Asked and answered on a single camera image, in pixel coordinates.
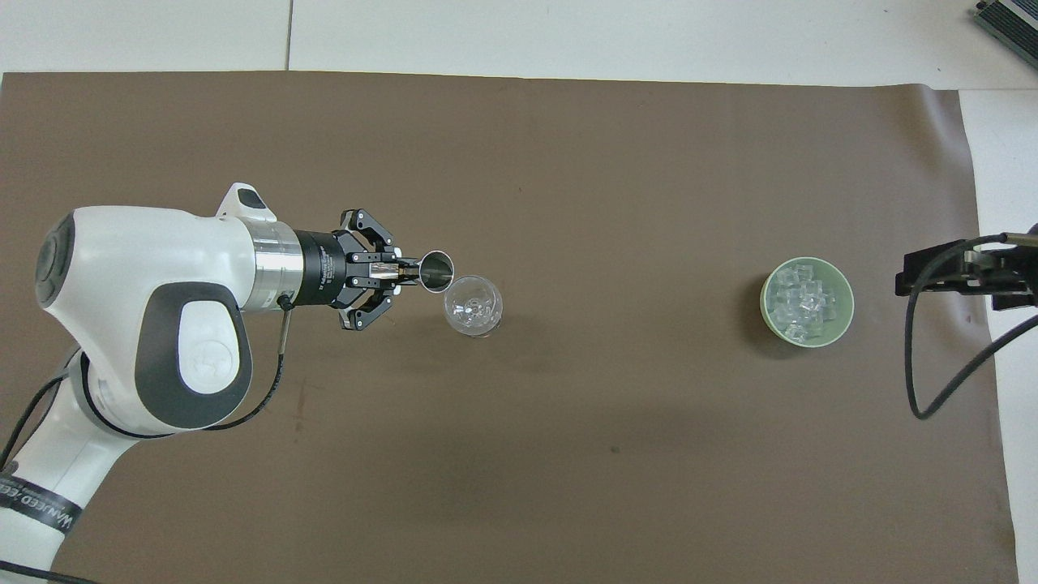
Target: black bracket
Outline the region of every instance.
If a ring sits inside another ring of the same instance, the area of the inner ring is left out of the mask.
[[[392,233],[364,208],[343,211],[340,227],[332,232],[346,253],[346,284],[331,306],[338,309],[343,329],[362,331],[392,307],[397,285],[414,284],[409,268],[415,259],[400,257]],[[358,233],[374,251],[361,243]],[[376,263],[383,269],[397,269],[398,275],[372,277]],[[364,304],[353,308],[367,290],[372,295]]]
[[[1038,224],[1028,232],[1038,233]],[[963,241],[960,239],[906,253],[904,270],[895,277],[894,294],[898,297],[910,295],[926,263]],[[1035,298],[1038,290],[1038,248],[1016,246],[986,251],[966,250],[937,266],[923,289],[990,296],[991,308],[996,311],[1038,306]]]

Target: green bowl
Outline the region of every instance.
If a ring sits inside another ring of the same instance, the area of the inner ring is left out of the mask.
[[[783,332],[780,331],[777,326],[775,326],[775,324],[771,321],[771,295],[768,294],[769,289],[775,285],[775,274],[777,274],[783,268],[791,267],[796,263],[810,263],[814,266],[815,279],[821,279],[829,287],[831,287],[837,301],[836,318],[822,325],[822,333],[820,336],[808,339],[803,343],[799,343],[783,335]],[[850,322],[854,318],[854,295],[853,291],[851,291],[850,282],[847,281],[847,276],[845,276],[843,272],[837,269],[837,267],[832,263],[826,261],[825,259],[819,259],[818,257],[793,257],[792,259],[783,261],[783,263],[775,268],[764,281],[764,285],[761,287],[761,315],[764,317],[764,323],[767,324],[768,329],[770,329],[771,332],[777,335],[783,341],[798,347],[824,347],[825,345],[835,343],[840,337],[843,337],[843,334],[846,333],[847,329],[850,327]]]

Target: black cable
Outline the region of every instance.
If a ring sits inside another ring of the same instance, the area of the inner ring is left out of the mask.
[[[270,390],[267,391],[267,395],[264,396],[263,401],[252,409],[252,412],[249,412],[234,422],[217,424],[215,426],[202,428],[203,430],[228,430],[235,426],[244,424],[254,418],[256,414],[260,414],[264,408],[267,408],[267,404],[272,397],[274,397],[274,392],[277,391],[277,387],[281,383],[281,373],[284,371],[284,345],[289,341],[289,326],[292,324],[292,309],[295,308],[286,295],[281,295],[281,297],[277,300],[277,306],[281,307],[284,314],[281,316],[281,335],[277,350],[277,372],[274,373],[274,381],[270,385]]]
[[[217,424],[215,426],[210,426],[208,428],[202,428],[202,429],[210,432],[227,430],[234,428],[239,424],[244,424],[245,422],[251,420],[256,414],[260,414],[260,412],[267,407],[267,402],[269,402],[270,399],[274,397],[274,392],[277,391],[277,386],[281,383],[281,371],[283,369],[284,369],[284,354],[279,354],[277,356],[277,373],[274,374],[274,382],[270,385],[270,390],[267,392],[267,395],[263,398],[263,401],[261,401],[255,408],[253,408],[252,412],[249,412],[248,414],[242,416],[241,418],[235,420],[234,422],[227,422],[226,424]]]
[[[30,578],[38,578],[40,580],[49,580],[51,582],[61,582],[62,584],[98,584],[98,582],[93,580],[76,578],[75,576],[58,574],[57,572],[51,572],[49,569],[36,569],[20,563],[5,562],[3,560],[0,560],[0,569],[20,574],[22,576],[28,576]]]
[[[67,360],[67,361],[65,362],[65,364],[64,364],[64,368],[67,368],[67,367],[69,367],[69,365],[70,365],[70,364],[72,363],[72,359],[73,359],[73,358],[70,358],[70,359],[69,359],[69,360]],[[62,368],[62,369],[60,370],[60,371],[61,371],[61,373],[59,374],[59,377],[62,377],[62,376],[64,376],[64,377],[66,377],[66,378],[67,378],[67,371],[65,371],[65,370],[64,370],[64,368]],[[58,397],[58,393],[57,393],[57,392],[54,392],[53,394],[51,394],[51,400],[50,400],[49,402],[47,402],[47,408],[46,408],[46,409],[44,409],[44,413],[43,413],[43,414],[40,414],[40,415],[39,415],[39,419],[38,419],[38,420],[36,420],[36,425],[32,427],[32,432],[30,432],[30,433],[29,433],[29,434],[28,434],[28,435],[27,435],[27,436],[25,437],[25,440],[23,440],[23,441],[22,441],[22,444],[25,444],[25,443],[29,442],[30,440],[32,440],[32,437],[36,435],[36,430],[38,430],[38,429],[39,429],[39,427],[44,425],[44,420],[47,420],[47,415],[48,415],[48,414],[50,414],[50,413],[51,413],[51,409],[52,409],[52,408],[54,408],[54,402],[55,402],[55,401],[57,401],[57,397]],[[3,470],[3,464],[0,464],[0,470]]]
[[[22,417],[18,419],[18,423],[15,424],[15,429],[11,430],[10,433],[10,438],[7,439],[7,445],[4,446],[3,453],[0,454],[0,469],[3,469],[4,467],[7,466],[7,460],[10,457],[11,452],[15,450],[15,445],[18,444],[18,439],[19,437],[22,436],[22,430],[25,429],[25,424],[29,421],[29,417],[32,416],[32,413],[36,410],[36,407],[39,406],[39,402],[44,399],[44,396],[46,396],[47,392],[51,391],[52,388],[60,384],[67,377],[69,377],[67,373],[62,373],[57,378],[52,379],[50,382],[47,382],[46,384],[44,384],[42,388],[39,388],[39,390],[36,392],[36,395],[32,396],[32,401],[29,402],[28,408],[26,408],[25,412],[22,413]]]
[[[911,408],[912,416],[920,420],[926,420],[934,415],[937,410],[948,400],[949,397],[955,390],[959,389],[959,386],[966,381],[969,376],[974,373],[981,365],[984,364],[991,356],[995,354],[1002,347],[1008,345],[1011,341],[1023,335],[1028,331],[1031,331],[1035,327],[1038,327],[1038,316],[1034,316],[1025,321],[1020,325],[1017,325],[1011,329],[1008,333],[1000,337],[998,340],[984,347],[976,357],[969,360],[958,373],[945,386],[945,389],[937,394],[937,397],[926,408],[924,411],[920,411],[919,404],[916,400],[916,384],[912,377],[912,362],[911,362],[911,337],[912,337],[912,326],[916,321],[916,304],[919,302],[919,296],[923,291],[923,287],[926,286],[927,280],[933,275],[937,267],[951,259],[955,255],[962,253],[963,251],[976,247],[977,245],[983,245],[985,243],[1005,243],[1006,233],[999,234],[987,234],[984,237],[978,237],[976,239],[971,239],[963,241],[953,247],[941,251],[933,258],[931,258],[923,270],[920,272],[919,277],[916,278],[916,282],[911,286],[911,294],[908,297],[908,307],[905,309],[905,387],[908,390],[908,406]]]

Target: white table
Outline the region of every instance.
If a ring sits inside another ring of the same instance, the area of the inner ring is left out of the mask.
[[[1038,71],[973,24],[969,8],[966,0],[5,0],[0,72],[925,83],[962,89],[981,232],[1027,230],[1038,222]],[[992,336],[1030,314],[990,314]],[[1038,583],[1036,354],[1031,334],[995,358],[1023,583]]]

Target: brown paper backdrop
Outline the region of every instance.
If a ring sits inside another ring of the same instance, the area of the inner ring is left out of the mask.
[[[406,252],[442,248],[497,282],[503,324],[463,338],[414,288],[362,334],[298,311],[269,412],[134,447],[56,568],[111,583],[1015,581],[990,366],[929,423],[900,377],[901,255],[977,233],[955,92],[6,74],[4,434],[70,344],[32,294],[50,225],[88,204],[212,214],[234,180],[297,228],[367,207]],[[824,350],[784,344],[758,312],[763,277],[797,254],[854,286],[855,321]],[[923,305],[929,397],[988,334],[979,301]],[[248,325],[262,390],[278,319]]]

